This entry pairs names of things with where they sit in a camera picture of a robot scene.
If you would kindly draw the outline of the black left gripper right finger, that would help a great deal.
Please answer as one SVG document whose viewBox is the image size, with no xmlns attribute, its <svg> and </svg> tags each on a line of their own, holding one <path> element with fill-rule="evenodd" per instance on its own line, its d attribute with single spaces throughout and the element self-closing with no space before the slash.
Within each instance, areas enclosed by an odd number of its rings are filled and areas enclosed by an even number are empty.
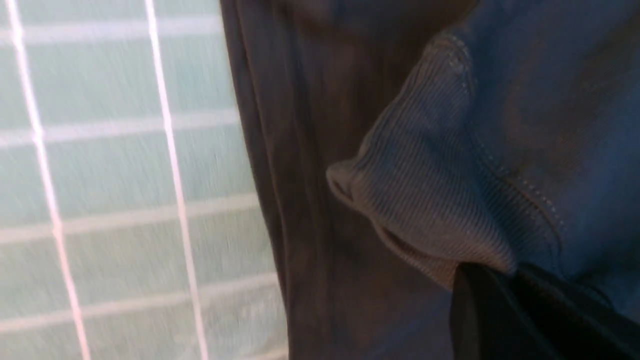
<svg viewBox="0 0 640 360">
<path fill-rule="evenodd" d="M 510 289 L 566 360 L 638 360 L 639 324 L 535 266 L 523 265 Z"/>
</svg>

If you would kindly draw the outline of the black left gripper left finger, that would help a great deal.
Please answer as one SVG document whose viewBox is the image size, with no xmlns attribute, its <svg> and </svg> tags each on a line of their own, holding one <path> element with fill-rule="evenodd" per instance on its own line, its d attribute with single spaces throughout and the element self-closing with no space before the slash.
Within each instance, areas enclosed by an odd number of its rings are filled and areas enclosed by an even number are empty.
<svg viewBox="0 0 640 360">
<path fill-rule="evenodd" d="M 509 288 L 490 268 L 455 272 L 449 314 L 455 360 L 549 360 L 551 348 Z"/>
</svg>

